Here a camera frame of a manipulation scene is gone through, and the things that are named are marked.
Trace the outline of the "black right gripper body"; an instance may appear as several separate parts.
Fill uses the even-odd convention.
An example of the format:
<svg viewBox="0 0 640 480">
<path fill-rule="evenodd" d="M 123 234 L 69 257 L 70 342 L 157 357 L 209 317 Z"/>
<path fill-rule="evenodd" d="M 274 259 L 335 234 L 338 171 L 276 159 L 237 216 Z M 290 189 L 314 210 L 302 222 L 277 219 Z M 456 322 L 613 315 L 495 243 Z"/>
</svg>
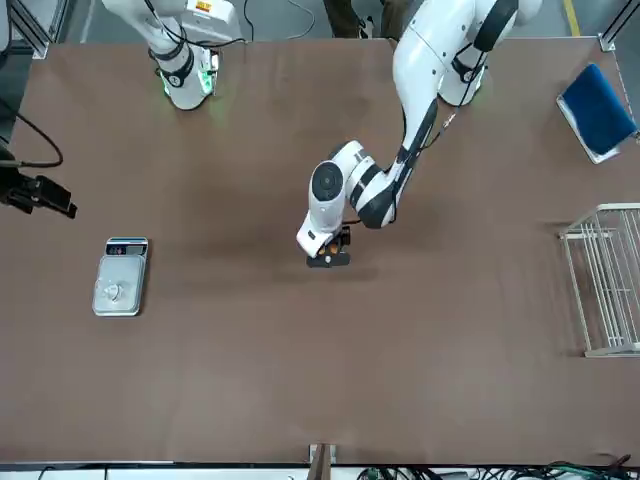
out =
<svg viewBox="0 0 640 480">
<path fill-rule="evenodd" d="M 18 168 L 18 162 L 13 154 L 4 146 L 1 146 L 1 203 L 3 198 L 8 196 L 32 197 L 35 192 L 35 179 L 24 175 Z"/>
</svg>

